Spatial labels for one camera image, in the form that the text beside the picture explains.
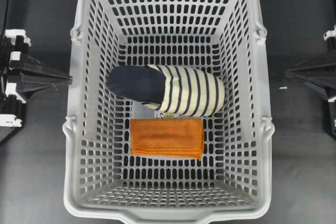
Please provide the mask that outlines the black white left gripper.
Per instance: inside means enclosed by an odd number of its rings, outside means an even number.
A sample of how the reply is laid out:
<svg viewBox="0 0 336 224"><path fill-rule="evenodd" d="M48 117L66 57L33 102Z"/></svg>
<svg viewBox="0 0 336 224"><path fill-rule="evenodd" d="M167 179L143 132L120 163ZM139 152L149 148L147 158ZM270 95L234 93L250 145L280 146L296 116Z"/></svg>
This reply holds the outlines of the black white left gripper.
<svg viewBox="0 0 336 224"><path fill-rule="evenodd" d="M27 54L31 46L24 29L6 29L1 40L1 127L23 126L27 101L36 92L58 90L72 77ZM23 75L19 70L42 76Z"/></svg>

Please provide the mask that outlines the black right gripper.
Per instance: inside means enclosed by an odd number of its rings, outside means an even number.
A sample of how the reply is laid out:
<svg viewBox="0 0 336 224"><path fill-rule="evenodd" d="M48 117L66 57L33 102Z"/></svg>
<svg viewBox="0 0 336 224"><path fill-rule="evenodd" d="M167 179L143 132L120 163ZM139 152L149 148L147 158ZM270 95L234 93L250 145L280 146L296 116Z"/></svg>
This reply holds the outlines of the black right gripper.
<svg viewBox="0 0 336 224"><path fill-rule="evenodd" d="M328 101L330 135L335 137L335 26L323 35L328 57L308 59L286 71L288 77L306 77L306 85Z"/></svg>

